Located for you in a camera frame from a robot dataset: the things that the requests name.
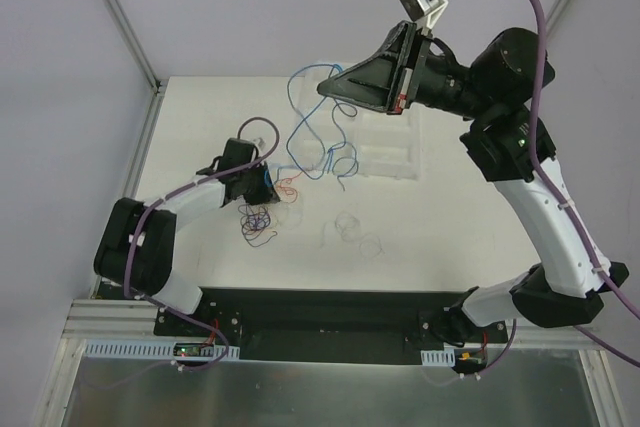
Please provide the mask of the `white plastic compartment tray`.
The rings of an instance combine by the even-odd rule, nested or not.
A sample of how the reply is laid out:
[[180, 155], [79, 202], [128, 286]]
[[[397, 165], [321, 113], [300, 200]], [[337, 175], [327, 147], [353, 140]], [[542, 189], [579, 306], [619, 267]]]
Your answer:
[[294, 125], [285, 151], [294, 166], [317, 180], [342, 182], [356, 175], [416, 180], [421, 139], [416, 113], [385, 116], [319, 95], [317, 85], [351, 65], [317, 62], [295, 71], [287, 82]]

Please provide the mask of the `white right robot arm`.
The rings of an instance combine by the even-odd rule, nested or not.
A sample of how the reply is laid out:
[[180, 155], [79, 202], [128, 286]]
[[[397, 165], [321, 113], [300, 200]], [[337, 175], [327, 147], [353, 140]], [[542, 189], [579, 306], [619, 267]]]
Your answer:
[[556, 148], [543, 123], [531, 125], [538, 37], [512, 27], [470, 66], [440, 39], [401, 22], [364, 60], [319, 83], [319, 94], [387, 115], [422, 104], [462, 117], [461, 136], [486, 181], [513, 208], [539, 262], [521, 276], [474, 287], [430, 323], [443, 340], [469, 342], [497, 321], [523, 318], [543, 328], [585, 325], [603, 295], [629, 275], [620, 262], [586, 249], [569, 214]]

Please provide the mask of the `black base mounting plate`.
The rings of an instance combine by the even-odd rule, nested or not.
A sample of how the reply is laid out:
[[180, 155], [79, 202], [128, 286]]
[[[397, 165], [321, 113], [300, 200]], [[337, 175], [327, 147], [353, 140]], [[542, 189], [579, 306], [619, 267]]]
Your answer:
[[432, 321], [457, 292], [207, 288], [202, 321], [243, 360], [418, 365], [440, 350]]

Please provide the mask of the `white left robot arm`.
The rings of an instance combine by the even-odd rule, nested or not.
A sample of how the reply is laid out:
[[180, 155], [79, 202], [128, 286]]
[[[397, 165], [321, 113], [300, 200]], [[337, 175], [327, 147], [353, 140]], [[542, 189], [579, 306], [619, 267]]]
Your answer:
[[188, 335], [204, 334], [211, 324], [211, 301], [173, 269], [176, 234], [238, 199], [248, 205], [277, 203], [278, 195], [266, 183], [267, 163], [258, 154], [254, 143], [230, 138], [223, 154], [176, 194], [146, 202], [119, 199], [97, 249], [95, 273], [133, 296], [178, 311], [176, 322]]

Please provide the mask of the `aluminium front rail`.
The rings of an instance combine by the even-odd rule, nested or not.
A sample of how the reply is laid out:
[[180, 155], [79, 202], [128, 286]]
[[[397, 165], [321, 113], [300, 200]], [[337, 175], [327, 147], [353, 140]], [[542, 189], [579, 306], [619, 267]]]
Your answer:
[[[226, 336], [248, 336], [252, 332], [294, 333], [382, 333], [401, 334], [407, 338], [413, 331], [433, 343], [431, 330], [415, 314], [405, 319], [394, 315], [386, 321], [380, 314], [367, 315], [363, 320], [353, 316], [352, 308], [337, 311], [327, 308], [242, 307], [236, 313], [223, 311], [217, 318], [219, 330]], [[601, 347], [589, 338], [592, 333], [580, 333], [573, 327], [543, 329], [526, 320], [498, 321], [485, 328], [492, 344], [506, 342], [515, 333], [518, 348], [596, 350]], [[143, 301], [75, 300], [67, 316], [64, 338], [93, 339], [164, 339], [202, 340], [209, 330], [179, 318], [163, 307]]]

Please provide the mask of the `left aluminium frame post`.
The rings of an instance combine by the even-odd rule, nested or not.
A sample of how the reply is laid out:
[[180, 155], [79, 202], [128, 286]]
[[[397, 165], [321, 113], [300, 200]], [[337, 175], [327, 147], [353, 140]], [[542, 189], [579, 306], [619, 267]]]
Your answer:
[[126, 14], [124, 7], [120, 0], [102, 0], [104, 5], [112, 18], [112, 21], [119, 32], [125, 46], [127, 47], [130, 55], [132, 56], [139, 71], [144, 77], [146, 83], [149, 85], [153, 93], [160, 91], [162, 87], [162, 80], [158, 77], [155, 69], [143, 48], [142, 43], [139, 40], [138, 35], [135, 32], [131, 21]]

